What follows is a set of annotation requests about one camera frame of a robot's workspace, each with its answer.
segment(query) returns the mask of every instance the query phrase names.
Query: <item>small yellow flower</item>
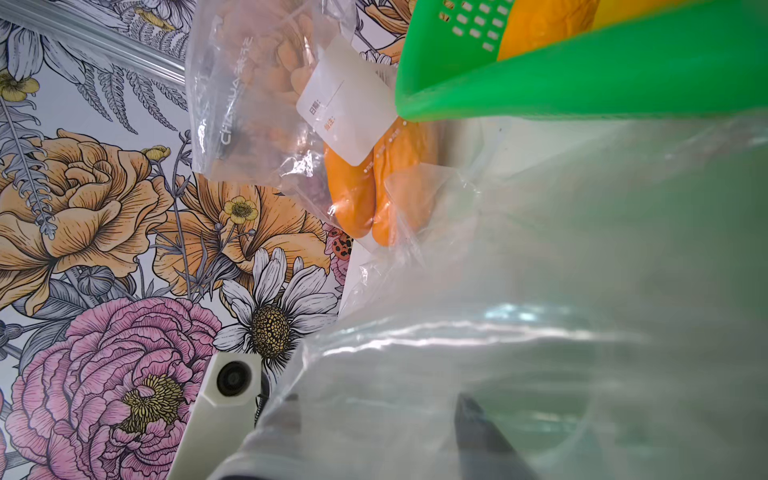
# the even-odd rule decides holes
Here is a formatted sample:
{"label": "small yellow flower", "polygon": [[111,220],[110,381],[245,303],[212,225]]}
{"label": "small yellow flower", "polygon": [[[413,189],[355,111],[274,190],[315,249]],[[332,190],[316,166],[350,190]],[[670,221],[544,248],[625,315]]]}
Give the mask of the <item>small yellow flower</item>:
{"label": "small yellow flower", "polygon": [[224,204],[224,213],[228,214],[234,223],[241,225],[246,221],[255,220],[259,216],[256,204],[238,196]]}
{"label": "small yellow flower", "polygon": [[40,84],[32,77],[16,80],[6,68],[0,71],[0,95],[5,101],[22,101],[27,94],[40,90]]}
{"label": "small yellow flower", "polygon": [[152,148],[144,148],[141,153],[147,155],[147,158],[154,161],[161,161],[170,155],[170,148],[163,145],[155,145]]}
{"label": "small yellow flower", "polygon": [[143,10],[141,8],[135,7],[134,12],[136,12],[136,15],[142,17],[147,23],[151,23],[152,25],[155,25],[157,27],[162,28],[165,31],[172,31],[176,30],[176,27],[171,25],[170,23],[166,22],[162,18],[158,17],[152,12],[148,12],[146,10]]}

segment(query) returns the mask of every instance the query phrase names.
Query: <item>green plastic basket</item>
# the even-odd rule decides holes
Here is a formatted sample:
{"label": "green plastic basket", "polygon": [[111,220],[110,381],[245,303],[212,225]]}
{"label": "green plastic basket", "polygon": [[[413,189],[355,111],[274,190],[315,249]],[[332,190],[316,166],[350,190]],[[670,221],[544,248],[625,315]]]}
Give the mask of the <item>green plastic basket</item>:
{"label": "green plastic basket", "polygon": [[419,0],[400,59],[398,113],[643,117],[768,105],[763,0],[696,2],[497,62],[513,5]]}

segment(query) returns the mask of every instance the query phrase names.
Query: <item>clear plastic bag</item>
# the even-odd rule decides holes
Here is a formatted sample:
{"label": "clear plastic bag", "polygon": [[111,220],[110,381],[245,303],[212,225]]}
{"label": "clear plastic bag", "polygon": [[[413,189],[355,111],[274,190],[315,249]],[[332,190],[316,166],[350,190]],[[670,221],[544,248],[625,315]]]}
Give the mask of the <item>clear plastic bag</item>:
{"label": "clear plastic bag", "polygon": [[[349,0],[203,3],[196,12],[187,55],[193,169],[212,180],[277,187],[298,196],[308,210],[351,237],[360,239],[372,230],[378,244],[389,245],[396,237],[392,228],[396,214],[383,187],[386,178],[419,163],[438,163],[441,127],[396,117],[393,67],[368,64],[354,52],[344,35],[355,26],[356,8]],[[356,92],[349,86],[352,80],[368,79],[365,84],[376,88],[363,97],[379,99],[391,114],[371,113],[361,121],[343,123],[341,117],[354,102],[345,103],[336,93],[326,99],[327,104],[318,101],[317,109],[315,104],[309,109],[319,120],[318,112],[335,101],[339,115],[323,126],[330,129],[336,120],[341,130],[334,137],[337,150],[347,142],[357,145],[363,132],[368,133],[368,143],[360,142],[362,163],[357,166],[346,152],[332,150],[297,111],[307,85],[322,83],[311,79],[323,60],[328,63],[320,77],[345,65],[357,73],[349,73],[345,80],[347,91]],[[428,220],[429,202],[418,207],[422,205],[425,210],[409,208],[415,214],[409,224]]]}
{"label": "clear plastic bag", "polygon": [[762,478],[767,154],[765,117],[637,122],[438,178],[383,298],[303,342],[211,478]]}

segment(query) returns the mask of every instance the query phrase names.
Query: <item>pink flower illustration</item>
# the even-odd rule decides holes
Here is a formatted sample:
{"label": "pink flower illustration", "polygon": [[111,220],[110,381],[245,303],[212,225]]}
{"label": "pink flower illustration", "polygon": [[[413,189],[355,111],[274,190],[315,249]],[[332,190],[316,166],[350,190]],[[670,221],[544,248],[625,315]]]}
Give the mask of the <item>pink flower illustration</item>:
{"label": "pink flower illustration", "polygon": [[166,478],[221,323],[186,300],[103,303],[13,385],[5,423],[29,480]]}
{"label": "pink flower illustration", "polygon": [[349,267],[349,256],[352,255],[352,237],[329,223],[323,224],[323,230],[328,233],[326,238],[326,255],[331,255],[331,271],[343,290],[346,280],[346,270]]}

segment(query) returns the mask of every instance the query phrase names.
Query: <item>floral pattern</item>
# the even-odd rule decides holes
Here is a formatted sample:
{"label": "floral pattern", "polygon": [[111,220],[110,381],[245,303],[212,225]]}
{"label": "floral pattern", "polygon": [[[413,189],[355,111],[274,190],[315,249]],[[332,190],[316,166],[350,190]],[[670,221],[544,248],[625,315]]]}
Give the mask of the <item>floral pattern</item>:
{"label": "floral pattern", "polygon": [[28,315],[48,299],[54,273],[98,265],[116,276],[134,272],[134,258],[149,247],[147,231],[166,221],[172,202],[141,152],[62,129],[57,135],[30,140],[43,165],[55,235],[40,231],[28,198],[14,188],[16,173],[0,177],[0,308],[29,295]]}
{"label": "floral pattern", "polygon": [[5,421],[29,478],[158,478],[221,323],[185,299],[112,300],[78,316],[13,385]]}
{"label": "floral pattern", "polygon": [[325,270],[317,265],[305,267],[301,257],[293,261],[293,278],[285,287],[288,264],[283,249],[275,248],[271,260],[263,248],[254,257],[253,291],[224,280],[221,293],[237,323],[222,329],[214,345],[227,352],[260,354],[273,385],[299,339],[336,321],[329,312],[339,299],[334,293],[321,293],[327,281]]}
{"label": "floral pattern", "polygon": [[[194,0],[52,4],[186,54]],[[412,2],[357,5],[362,55],[396,63]],[[262,355],[263,408],[335,320],[351,239],[278,190],[192,174],[186,108],[0,19],[0,478],[165,478],[217,349]]]}

